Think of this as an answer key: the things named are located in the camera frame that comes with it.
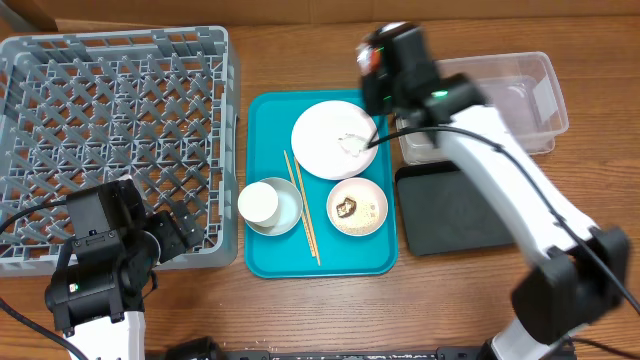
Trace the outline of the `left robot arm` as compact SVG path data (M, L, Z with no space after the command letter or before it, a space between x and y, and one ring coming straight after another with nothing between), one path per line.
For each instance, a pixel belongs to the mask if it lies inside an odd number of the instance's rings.
M133 180L72 193L66 208L75 234L63 246L45 303L73 359L142 359L145 288L155 267L204 238L186 203L150 213Z

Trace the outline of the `white tissue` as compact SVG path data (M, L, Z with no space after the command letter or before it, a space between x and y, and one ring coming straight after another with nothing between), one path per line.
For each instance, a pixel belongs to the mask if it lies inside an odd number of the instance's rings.
M345 133L337 142L340 148L352 157L359 157L361 153L369 150L369 140L356 134Z

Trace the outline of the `brown food scrap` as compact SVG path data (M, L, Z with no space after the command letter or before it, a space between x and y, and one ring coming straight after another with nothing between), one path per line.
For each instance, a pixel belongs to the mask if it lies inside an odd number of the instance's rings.
M350 197L345 197L336 205L336 214L339 218L347 218L355 213L356 208L357 202Z

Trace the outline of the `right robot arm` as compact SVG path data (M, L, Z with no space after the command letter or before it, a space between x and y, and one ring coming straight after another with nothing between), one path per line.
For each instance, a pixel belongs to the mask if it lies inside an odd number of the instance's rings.
M465 74L442 76L422 29L387 24L358 46L365 111L410 121L478 188L530 263L511 296L515 317L482 359L542 359L622 302L630 241L599 228L546 177Z

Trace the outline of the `red snack wrapper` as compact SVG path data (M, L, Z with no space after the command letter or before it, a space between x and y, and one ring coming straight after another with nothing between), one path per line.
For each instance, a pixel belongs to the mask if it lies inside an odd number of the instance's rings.
M367 44L362 44L358 48L356 61L362 76L376 72L380 63L379 49Z

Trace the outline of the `small white bowl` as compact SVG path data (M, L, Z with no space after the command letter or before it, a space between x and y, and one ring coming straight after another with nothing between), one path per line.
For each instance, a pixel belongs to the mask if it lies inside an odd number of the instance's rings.
M345 197L357 202L355 213L339 218L336 205ZM367 236L377 231L385 222L389 205L382 189L373 181L354 177L340 181L329 193L326 203L327 215L332 225L340 232L355 237Z

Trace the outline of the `white cup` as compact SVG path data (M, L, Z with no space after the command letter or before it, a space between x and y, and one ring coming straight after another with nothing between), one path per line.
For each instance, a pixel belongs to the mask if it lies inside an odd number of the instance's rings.
M279 205L275 188L265 182L247 185L238 197L238 210L242 217L261 227L276 224L280 214Z

